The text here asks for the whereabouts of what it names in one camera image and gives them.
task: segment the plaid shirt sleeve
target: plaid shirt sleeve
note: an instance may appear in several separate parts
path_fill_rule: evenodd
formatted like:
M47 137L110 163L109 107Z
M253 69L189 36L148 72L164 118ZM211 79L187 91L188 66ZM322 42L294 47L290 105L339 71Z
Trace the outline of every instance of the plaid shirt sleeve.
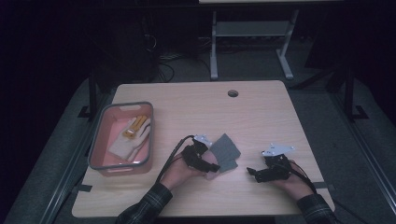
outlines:
M161 213L173 195L164 185L157 183L139 203L125 209L117 218L117 224L149 224Z
M336 224L338 223L332 209L320 194L311 194L297 202L308 224Z

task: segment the plastic bin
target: plastic bin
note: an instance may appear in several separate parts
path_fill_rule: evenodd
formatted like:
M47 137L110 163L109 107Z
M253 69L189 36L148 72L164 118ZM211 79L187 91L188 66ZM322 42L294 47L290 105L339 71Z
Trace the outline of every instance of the plastic bin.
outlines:
M152 139L154 133L153 106L149 102L114 104L101 113L92 141L88 164L104 176L138 175L147 173L152 165ZM145 115L151 119L150 131L133 161L123 160L108 149L131 119Z

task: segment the wooden table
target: wooden table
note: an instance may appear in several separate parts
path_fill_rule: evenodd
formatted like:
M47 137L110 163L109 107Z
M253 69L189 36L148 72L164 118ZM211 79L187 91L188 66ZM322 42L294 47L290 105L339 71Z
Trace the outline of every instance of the wooden table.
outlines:
M237 97L228 91L235 90ZM284 84L280 81L196 82L119 86L113 103L149 101L154 106L153 166L144 175L103 177L88 168L73 207L75 217L116 217L139 202L155 182L180 139L206 134L215 142L227 133L241 156L238 167L214 180L196 177L176 189L162 217L275 216L299 214L294 202L269 183L258 184L247 172L266 168L262 151L271 143L294 146L287 153L313 182L323 182ZM319 189L334 209L327 189Z

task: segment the human hand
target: human hand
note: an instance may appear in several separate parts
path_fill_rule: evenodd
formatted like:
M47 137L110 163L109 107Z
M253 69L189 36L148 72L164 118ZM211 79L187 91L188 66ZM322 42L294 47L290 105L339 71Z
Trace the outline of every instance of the human hand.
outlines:
M166 186L169 190L172 190L186 182L191 177L204 174L204 172L190 168L186 162L184 162L181 154L179 153L174 157L171 165L163 174L163 178L160 183Z
M290 161L291 168L300 174L304 174L300 167L298 167L294 161ZM296 202L305 196L314 193L311 188L297 175L291 174L286 180L274 180L271 181L275 186L285 190L289 196Z

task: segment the round hole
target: round hole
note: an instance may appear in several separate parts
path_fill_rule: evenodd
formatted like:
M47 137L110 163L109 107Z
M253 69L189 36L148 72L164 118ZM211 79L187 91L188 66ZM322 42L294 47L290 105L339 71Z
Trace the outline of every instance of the round hole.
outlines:
M228 91L228 95L230 97L237 97L238 94L239 94L238 91L235 91L235 90Z

